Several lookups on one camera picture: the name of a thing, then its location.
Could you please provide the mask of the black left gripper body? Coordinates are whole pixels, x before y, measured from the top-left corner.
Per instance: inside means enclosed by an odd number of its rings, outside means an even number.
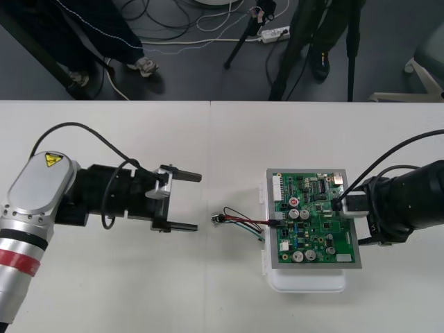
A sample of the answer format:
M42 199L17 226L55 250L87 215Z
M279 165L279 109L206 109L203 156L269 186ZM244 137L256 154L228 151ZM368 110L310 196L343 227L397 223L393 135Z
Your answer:
M170 172L156 169L159 179L148 177L143 171L136 171L130 187L128 217L150 221L151 230L164 232L167 223L170 198Z

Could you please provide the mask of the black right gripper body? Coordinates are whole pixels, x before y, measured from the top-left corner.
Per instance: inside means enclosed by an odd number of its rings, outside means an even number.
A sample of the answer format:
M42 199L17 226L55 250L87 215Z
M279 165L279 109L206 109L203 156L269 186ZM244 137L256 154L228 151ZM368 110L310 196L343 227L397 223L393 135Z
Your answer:
M376 177L371 177L365 180L364 183L360 186L360 189L362 189L366 195L366 203L368 208L368 214L366 218L368 229L370 232L369 237L359 240L360 246L383 245L382 233L379 225L380 220L375 204L374 195L375 185L377 184L377 182L378 180Z

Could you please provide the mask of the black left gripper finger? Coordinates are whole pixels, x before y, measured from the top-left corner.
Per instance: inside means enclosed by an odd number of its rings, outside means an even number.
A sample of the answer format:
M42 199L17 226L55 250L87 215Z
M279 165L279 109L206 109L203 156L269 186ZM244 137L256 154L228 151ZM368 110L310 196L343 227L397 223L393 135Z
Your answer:
M167 223L163 229L165 232L197 232L198 226L195 224L188 223Z
M173 179L185 182L200 182L202 175L191 171L177 170L173 173Z

